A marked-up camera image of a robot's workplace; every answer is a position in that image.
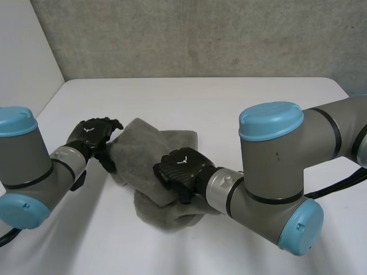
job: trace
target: white wall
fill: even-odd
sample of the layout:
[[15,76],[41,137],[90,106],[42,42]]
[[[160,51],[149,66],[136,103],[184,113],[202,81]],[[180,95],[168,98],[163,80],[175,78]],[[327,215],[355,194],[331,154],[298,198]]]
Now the white wall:
[[63,83],[29,0],[0,0],[0,106],[37,116]]

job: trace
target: black cable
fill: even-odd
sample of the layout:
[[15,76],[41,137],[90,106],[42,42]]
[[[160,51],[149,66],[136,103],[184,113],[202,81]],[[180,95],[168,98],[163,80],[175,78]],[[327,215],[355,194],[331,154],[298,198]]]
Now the black cable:
[[16,238],[16,236],[21,232],[21,229],[13,228],[8,233],[6,233],[4,236],[0,238],[0,248],[4,245],[7,245],[9,242],[11,242],[13,239]]
[[329,195],[333,192],[341,191],[351,186],[354,186],[358,183],[365,181],[366,179],[367,179],[367,169],[360,168],[348,178],[341,180],[340,182],[335,183],[319,191],[308,193],[305,196],[311,199],[318,199],[326,195]]

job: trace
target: crumpled towel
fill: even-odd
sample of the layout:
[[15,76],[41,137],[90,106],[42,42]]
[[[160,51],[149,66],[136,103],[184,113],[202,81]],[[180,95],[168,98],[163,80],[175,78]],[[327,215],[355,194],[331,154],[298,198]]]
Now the crumpled towel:
[[154,176],[153,165],[182,147],[197,149],[194,131],[159,131],[141,119],[134,119],[108,147],[116,164],[112,177],[135,189],[138,217],[164,230],[194,225],[206,213],[219,214],[199,195],[190,204],[181,204],[178,194],[165,189]]

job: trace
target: gray wall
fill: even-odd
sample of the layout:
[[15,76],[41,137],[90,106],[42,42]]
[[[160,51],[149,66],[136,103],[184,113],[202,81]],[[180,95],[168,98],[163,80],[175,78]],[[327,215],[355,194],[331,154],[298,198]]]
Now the gray wall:
[[66,80],[324,76],[367,93],[367,0],[31,0]]

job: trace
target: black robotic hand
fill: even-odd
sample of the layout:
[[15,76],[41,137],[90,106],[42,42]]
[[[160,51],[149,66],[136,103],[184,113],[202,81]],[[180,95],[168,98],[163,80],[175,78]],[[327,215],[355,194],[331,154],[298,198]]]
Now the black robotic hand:
[[196,190],[198,173],[214,164],[192,148],[181,148],[163,156],[160,163],[153,166],[154,175],[169,190],[178,193],[183,204],[191,202]]
[[105,117],[81,121],[70,134],[66,145],[80,151],[86,162],[95,157],[107,172],[112,173],[116,171],[116,166],[107,152],[106,142],[116,129],[123,129],[117,119]]

